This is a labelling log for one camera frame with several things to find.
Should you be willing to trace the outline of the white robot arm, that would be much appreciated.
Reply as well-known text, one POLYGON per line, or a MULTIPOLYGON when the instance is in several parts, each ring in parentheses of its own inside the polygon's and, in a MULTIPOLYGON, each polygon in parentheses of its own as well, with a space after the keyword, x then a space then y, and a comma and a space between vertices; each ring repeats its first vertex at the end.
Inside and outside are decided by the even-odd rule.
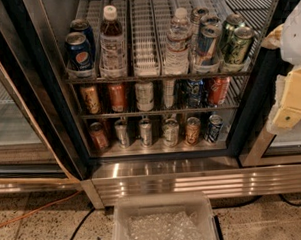
POLYGON ((269 50, 278 48, 282 60, 293 66, 286 76, 278 75, 275 82, 275 104, 268 115, 266 130, 277 135, 293 129, 301 120, 301 0, 261 46, 269 50))

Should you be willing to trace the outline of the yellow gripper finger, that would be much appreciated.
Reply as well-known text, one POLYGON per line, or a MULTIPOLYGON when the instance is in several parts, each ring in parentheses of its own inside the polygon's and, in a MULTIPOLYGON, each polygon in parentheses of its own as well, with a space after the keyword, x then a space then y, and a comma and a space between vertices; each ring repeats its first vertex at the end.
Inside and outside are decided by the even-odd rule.
POLYGON ((282 24, 277 26, 267 37, 262 40, 261 46, 269 50, 275 50, 279 48, 283 28, 284 26, 282 24))
POLYGON ((291 129, 301 120, 301 66, 294 67, 285 77, 279 108, 274 116, 276 127, 291 129))

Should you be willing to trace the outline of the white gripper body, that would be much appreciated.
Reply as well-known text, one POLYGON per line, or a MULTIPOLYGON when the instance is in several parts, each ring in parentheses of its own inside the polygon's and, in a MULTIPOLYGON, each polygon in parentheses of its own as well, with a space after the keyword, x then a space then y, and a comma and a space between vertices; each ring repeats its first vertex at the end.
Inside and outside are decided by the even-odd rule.
POLYGON ((275 95, 266 130, 277 135, 290 131, 301 120, 301 72, 278 75, 275 95))

